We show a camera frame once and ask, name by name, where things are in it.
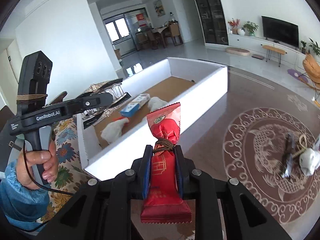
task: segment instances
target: white vase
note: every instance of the white vase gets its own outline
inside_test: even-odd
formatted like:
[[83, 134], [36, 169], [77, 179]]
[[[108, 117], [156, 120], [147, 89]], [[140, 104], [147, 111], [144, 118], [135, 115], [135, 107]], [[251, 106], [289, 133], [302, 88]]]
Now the white vase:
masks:
[[238, 29], [238, 34], [243, 36], [243, 35], [245, 35], [245, 31], [240, 28], [240, 29]]

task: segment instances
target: circular rug pattern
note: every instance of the circular rug pattern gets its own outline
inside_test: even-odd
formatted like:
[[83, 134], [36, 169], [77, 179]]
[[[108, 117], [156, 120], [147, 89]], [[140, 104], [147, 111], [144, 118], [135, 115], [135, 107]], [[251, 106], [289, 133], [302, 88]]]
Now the circular rug pattern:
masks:
[[314, 137], [297, 118], [273, 108], [254, 108], [238, 115], [228, 126], [223, 141], [226, 174], [237, 178], [281, 224], [302, 216], [320, 188], [320, 171], [306, 177], [296, 158], [290, 179], [280, 177], [285, 136]]

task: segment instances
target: human hand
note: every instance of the human hand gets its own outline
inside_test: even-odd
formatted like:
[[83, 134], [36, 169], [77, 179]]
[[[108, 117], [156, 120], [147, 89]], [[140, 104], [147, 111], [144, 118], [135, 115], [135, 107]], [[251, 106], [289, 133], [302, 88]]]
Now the human hand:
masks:
[[[55, 181], [58, 175], [59, 163], [56, 155], [56, 145], [52, 140], [50, 142], [49, 151], [27, 152], [26, 159], [29, 172], [33, 178], [34, 176], [31, 166], [35, 164], [43, 164], [44, 172], [42, 177], [47, 179], [49, 183]], [[21, 185], [31, 190], [39, 189], [39, 187], [30, 179], [27, 173], [22, 151], [18, 157], [16, 171], [17, 179]]]

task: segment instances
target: potted plant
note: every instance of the potted plant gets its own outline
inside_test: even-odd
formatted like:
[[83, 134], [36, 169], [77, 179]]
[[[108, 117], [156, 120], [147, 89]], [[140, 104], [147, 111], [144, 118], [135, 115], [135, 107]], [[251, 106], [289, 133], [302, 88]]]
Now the potted plant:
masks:
[[318, 42], [314, 43], [312, 39], [311, 40], [311, 44], [309, 45], [309, 47], [312, 48], [313, 52], [314, 52], [314, 56], [316, 58], [316, 60], [319, 60], [319, 56], [320, 56], [320, 48], [318, 46]]
[[243, 27], [238, 29], [238, 34], [242, 36], [245, 35], [245, 31]]
[[300, 42], [301, 42], [301, 44], [302, 44], [301, 52], [302, 52], [303, 54], [305, 54], [305, 53], [306, 53], [306, 45], [307, 45], [307, 43], [306, 43], [305, 41], [300, 41]]
[[258, 30], [259, 26], [253, 22], [247, 21], [246, 24], [243, 25], [243, 27], [248, 30], [249, 36], [256, 36], [254, 32]]
[[238, 29], [238, 26], [240, 24], [240, 20], [239, 19], [235, 20], [235, 19], [232, 18], [232, 21], [228, 21], [228, 23], [232, 27], [232, 34], [238, 34], [237, 29]]

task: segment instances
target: screw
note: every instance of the screw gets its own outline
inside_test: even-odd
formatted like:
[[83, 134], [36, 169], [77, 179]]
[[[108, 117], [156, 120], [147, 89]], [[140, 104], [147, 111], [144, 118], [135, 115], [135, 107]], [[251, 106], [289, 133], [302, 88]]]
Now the screw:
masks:
[[229, 182], [230, 182], [230, 184], [235, 185], [235, 186], [239, 184], [239, 180], [236, 178], [229, 179]]
[[192, 174], [193, 174], [193, 175], [199, 176], [199, 175], [201, 175], [201, 173], [202, 173], [201, 170], [198, 170], [198, 169], [192, 170]]
[[125, 171], [125, 174], [126, 174], [127, 176], [132, 176], [132, 175], [135, 174], [135, 171], [132, 170], [132, 169], [128, 169], [128, 170]]
[[97, 184], [97, 182], [98, 182], [98, 181], [97, 181], [96, 179], [89, 179], [89, 180], [88, 180], [88, 185], [89, 185], [89, 186], [94, 186], [94, 185]]

